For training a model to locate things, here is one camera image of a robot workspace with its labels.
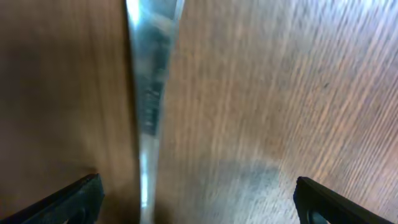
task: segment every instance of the dark brown wood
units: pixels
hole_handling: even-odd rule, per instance
[[[101,221],[136,222],[123,4],[0,2],[0,217],[96,170]],[[159,223],[297,223],[299,175],[398,222],[397,16],[394,1],[187,0]]]

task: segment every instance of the wooden surface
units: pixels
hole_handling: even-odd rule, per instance
[[[300,175],[398,222],[397,16],[394,1],[186,0],[158,223],[298,223]],[[123,2],[1,1],[0,21],[0,217],[97,171],[101,223],[137,223]]]

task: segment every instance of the shiny metal object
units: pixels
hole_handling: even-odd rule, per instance
[[[139,125],[140,224],[152,224],[162,98],[183,0],[126,0],[126,6]]]

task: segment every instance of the black plastic object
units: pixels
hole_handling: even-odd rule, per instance
[[[97,220],[103,198],[100,175],[90,174],[0,224],[92,224]]]
[[[297,179],[293,199],[301,224],[391,223],[308,177]]]

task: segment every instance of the wood grain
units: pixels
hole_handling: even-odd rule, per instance
[[[123,4],[0,2],[0,217],[96,170],[101,222],[137,222]],[[300,175],[398,222],[397,17],[395,1],[187,0],[158,223],[298,223]]]

